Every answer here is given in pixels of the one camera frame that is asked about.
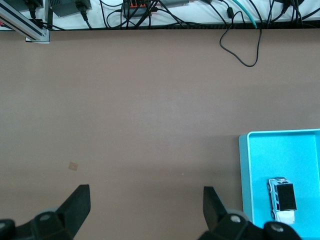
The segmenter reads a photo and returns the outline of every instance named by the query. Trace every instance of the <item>bolt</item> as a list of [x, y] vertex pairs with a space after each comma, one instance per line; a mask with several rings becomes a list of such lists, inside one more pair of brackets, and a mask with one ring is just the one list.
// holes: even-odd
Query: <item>bolt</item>
[[232, 215], [231, 216], [231, 221], [234, 222], [234, 223], [240, 223], [241, 219], [237, 215]]
[[276, 223], [271, 224], [271, 228], [279, 233], [282, 233], [284, 231], [284, 228]]
[[40, 221], [45, 221], [45, 220], [48, 220], [50, 218], [50, 215], [49, 214], [46, 214], [46, 215], [43, 215], [40, 217]]

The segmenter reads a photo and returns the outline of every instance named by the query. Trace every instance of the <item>toy car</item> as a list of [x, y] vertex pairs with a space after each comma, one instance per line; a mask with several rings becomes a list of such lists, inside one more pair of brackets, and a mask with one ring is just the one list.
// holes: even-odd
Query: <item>toy car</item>
[[269, 179], [266, 186], [271, 196], [271, 217], [277, 222], [294, 224], [297, 206], [293, 183], [278, 176]]

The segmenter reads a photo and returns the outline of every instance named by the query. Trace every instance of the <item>black robotic claw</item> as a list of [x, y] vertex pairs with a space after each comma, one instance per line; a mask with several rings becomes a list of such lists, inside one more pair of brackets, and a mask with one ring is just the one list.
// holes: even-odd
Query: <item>black robotic claw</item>
[[43, 212], [21, 226], [0, 220], [0, 240], [72, 240], [91, 208], [89, 185], [80, 185], [55, 211]]
[[301, 240], [290, 226], [281, 222], [266, 222], [262, 228], [238, 214], [227, 213], [215, 189], [203, 189], [203, 215], [209, 231], [199, 240]]

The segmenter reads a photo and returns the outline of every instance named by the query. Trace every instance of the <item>blue bin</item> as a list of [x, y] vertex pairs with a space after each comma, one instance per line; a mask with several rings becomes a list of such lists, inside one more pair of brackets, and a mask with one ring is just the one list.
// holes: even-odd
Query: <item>blue bin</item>
[[267, 180], [288, 178], [297, 210], [291, 227], [320, 240], [320, 129], [252, 131], [239, 137], [243, 211], [258, 227], [271, 218]]

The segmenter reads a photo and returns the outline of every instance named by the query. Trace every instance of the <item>toy car wheel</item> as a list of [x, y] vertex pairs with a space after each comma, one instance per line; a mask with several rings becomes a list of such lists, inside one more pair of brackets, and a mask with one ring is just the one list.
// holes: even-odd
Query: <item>toy car wheel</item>
[[271, 211], [271, 217], [272, 217], [273, 220], [276, 220], [276, 216], [275, 216], [274, 211]]

